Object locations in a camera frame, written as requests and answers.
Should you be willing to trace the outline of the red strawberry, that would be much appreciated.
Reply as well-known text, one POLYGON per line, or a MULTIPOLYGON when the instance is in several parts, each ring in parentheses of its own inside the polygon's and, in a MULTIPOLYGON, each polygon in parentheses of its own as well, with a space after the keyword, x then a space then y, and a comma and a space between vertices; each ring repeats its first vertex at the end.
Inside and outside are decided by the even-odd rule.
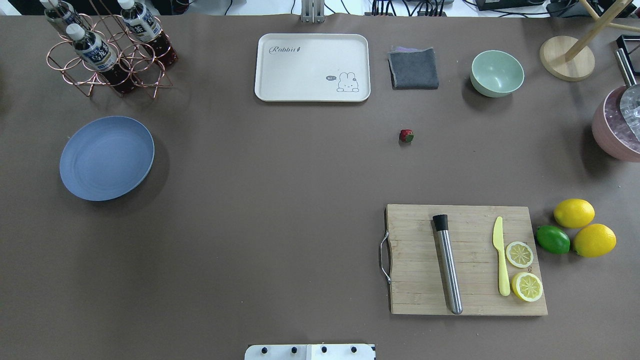
POLYGON ((414 132, 412 129, 402 129, 398 133, 398 140, 403 144, 410 144, 414 139, 414 132))

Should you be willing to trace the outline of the whole lemon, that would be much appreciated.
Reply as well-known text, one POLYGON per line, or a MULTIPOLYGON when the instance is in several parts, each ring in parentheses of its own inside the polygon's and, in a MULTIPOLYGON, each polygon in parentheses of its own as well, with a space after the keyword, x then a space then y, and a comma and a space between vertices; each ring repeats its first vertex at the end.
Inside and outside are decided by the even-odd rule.
POLYGON ((612 229, 601 223, 590 224, 582 228, 573 239, 574 251, 586 258, 606 255, 616 245, 617 235, 612 229))
POLYGON ((585 199, 569 198, 556 205, 553 216, 560 226, 570 229, 582 228, 595 218, 595 208, 585 199))

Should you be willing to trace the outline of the back left tea bottle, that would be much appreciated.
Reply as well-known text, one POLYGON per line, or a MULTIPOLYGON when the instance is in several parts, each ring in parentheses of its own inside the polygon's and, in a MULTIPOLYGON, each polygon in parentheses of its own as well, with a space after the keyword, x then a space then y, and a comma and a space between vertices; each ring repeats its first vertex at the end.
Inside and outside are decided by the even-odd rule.
POLYGON ((70 3, 64 0, 40 0, 39 2, 44 7, 46 20, 57 30, 59 35, 66 37, 66 29, 71 24, 77 24, 85 30, 89 29, 70 3))

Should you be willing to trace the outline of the blue round plate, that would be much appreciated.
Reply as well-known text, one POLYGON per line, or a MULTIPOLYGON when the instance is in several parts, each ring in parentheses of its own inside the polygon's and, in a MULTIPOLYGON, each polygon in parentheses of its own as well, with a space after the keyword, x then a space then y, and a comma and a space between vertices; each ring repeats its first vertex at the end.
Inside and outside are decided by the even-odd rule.
POLYGON ((131 117, 106 116, 70 137, 61 153, 59 174, 74 196, 109 201, 142 183, 154 155, 154 139, 146 126, 131 117))

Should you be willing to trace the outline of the upper lemon slice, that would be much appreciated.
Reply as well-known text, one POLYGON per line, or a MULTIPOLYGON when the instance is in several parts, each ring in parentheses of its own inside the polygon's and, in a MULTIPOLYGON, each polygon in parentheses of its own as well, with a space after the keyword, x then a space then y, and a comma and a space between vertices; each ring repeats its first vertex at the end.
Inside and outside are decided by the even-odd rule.
POLYGON ((505 249, 506 260, 514 267, 525 269, 530 267, 534 261, 532 248, 521 241, 513 241, 505 249))

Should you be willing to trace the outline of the tea bottle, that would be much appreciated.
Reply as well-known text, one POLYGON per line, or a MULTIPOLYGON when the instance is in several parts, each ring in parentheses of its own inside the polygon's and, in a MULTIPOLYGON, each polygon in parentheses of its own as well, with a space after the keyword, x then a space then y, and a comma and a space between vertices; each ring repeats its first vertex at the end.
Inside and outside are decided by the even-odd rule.
POLYGON ((128 30, 140 43, 152 48, 147 50, 150 56, 168 67, 178 61, 178 53, 173 48, 162 25, 156 20, 151 10, 137 0, 119 0, 120 15, 128 30))
POLYGON ((119 53, 110 48, 102 36, 91 30, 71 23, 66 28, 74 51, 100 73, 108 84, 120 94, 134 91, 136 85, 131 78, 130 66, 119 57, 119 53))
POLYGON ((66 29, 71 24, 77 24, 85 30, 89 29, 70 3, 64 0, 40 0, 39 2, 44 7, 46 20, 57 30, 59 35, 66 37, 66 29))

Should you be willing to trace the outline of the wooden stand with base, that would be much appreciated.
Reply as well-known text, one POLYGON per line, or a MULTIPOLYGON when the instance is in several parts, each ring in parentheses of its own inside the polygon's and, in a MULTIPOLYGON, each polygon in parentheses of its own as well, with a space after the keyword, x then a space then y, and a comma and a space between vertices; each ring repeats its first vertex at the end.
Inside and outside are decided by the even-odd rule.
POLYGON ((594 10, 588 10, 594 23, 589 32, 581 38, 571 36, 554 36, 547 39, 539 49, 542 66, 558 79, 568 82, 578 82, 590 76, 595 68, 594 53, 588 44, 605 27, 617 28, 627 32, 640 32, 640 28, 622 25, 612 21, 631 4, 631 0, 616 0, 602 15, 594 10))

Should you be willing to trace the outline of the front tea bottle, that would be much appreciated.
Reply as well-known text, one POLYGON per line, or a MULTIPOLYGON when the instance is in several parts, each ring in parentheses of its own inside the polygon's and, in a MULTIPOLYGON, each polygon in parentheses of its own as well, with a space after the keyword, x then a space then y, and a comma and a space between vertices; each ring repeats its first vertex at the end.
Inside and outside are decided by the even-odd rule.
POLYGON ((110 48, 102 36, 91 30, 71 23, 66 28, 74 51, 100 73, 108 84, 120 94, 134 91, 136 85, 131 78, 130 66, 119 57, 119 53, 110 48))

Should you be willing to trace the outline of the metal ice scoop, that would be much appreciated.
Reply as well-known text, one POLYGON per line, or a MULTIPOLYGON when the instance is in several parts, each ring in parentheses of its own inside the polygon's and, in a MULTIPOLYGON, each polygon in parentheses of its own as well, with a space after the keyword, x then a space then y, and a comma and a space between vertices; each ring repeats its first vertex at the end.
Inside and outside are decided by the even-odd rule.
POLYGON ((626 89, 622 94, 619 109, 622 117, 626 121, 627 126, 634 134, 636 139, 640 140, 640 86, 635 80, 631 66, 626 59, 626 53, 623 48, 617 48, 615 56, 621 69, 622 78, 624 79, 626 89))

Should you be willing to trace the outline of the lower lemon slice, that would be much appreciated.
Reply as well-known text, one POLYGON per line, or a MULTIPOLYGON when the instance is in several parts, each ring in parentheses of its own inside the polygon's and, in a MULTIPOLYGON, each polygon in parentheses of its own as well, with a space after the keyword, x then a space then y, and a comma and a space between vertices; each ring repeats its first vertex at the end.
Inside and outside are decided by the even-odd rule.
POLYGON ((544 294, 542 281, 531 272, 519 272, 512 276, 510 287, 515 296, 526 302, 538 301, 544 294))

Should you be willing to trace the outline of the grey folded cloth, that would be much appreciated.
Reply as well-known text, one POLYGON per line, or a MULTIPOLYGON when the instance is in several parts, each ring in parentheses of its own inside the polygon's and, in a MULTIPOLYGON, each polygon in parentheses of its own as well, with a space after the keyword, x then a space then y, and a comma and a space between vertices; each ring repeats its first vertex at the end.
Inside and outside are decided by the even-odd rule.
POLYGON ((397 47, 387 52, 391 85, 396 90, 439 88, 434 48, 397 47))

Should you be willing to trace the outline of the cream rabbit tray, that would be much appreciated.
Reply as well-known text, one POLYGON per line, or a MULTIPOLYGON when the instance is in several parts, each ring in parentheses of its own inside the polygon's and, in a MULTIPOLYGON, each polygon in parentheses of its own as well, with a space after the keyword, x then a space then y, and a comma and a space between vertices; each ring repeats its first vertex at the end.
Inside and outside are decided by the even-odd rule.
POLYGON ((270 102, 354 102, 371 93, 360 34, 268 33, 257 46, 254 94, 270 102))

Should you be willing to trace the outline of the lemon slice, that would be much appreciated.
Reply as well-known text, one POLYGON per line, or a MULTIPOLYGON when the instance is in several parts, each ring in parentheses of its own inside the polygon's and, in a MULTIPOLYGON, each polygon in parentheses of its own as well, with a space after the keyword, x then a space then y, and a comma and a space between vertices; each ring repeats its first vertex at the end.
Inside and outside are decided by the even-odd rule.
POLYGON ((530 267, 534 261, 532 248, 521 241, 513 241, 505 249, 506 260, 514 267, 525 269, 530 267))
POLYGON ((515 296, 526 302, 538 301, 544 294, 542 281, 531 272, 519 272, 512 276, 510 287, 515 296))

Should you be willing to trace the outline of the green lime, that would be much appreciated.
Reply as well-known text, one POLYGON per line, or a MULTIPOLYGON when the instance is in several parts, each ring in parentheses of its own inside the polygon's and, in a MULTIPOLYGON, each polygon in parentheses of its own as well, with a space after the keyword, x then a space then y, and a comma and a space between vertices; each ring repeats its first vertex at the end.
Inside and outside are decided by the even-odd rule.
POLYGON ((553 225, 543 225, 535 231, 535 240, 546 251, 564 255, 570 251, 570 237, 567 233, 553 225))

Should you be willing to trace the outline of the back right tea bottle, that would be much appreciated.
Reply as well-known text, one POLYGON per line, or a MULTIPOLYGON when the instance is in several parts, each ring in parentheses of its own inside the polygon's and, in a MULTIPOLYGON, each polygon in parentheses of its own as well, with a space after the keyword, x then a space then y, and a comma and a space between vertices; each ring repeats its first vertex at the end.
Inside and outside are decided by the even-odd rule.
POLYGON ((162 25, 156 20, 151 10, 137 0, 119 0, 120 15, 128 30, 140 43, 152 48, 147 50, 150 56, 168 67, 178 61, 178 53, 173 48, 162 25))

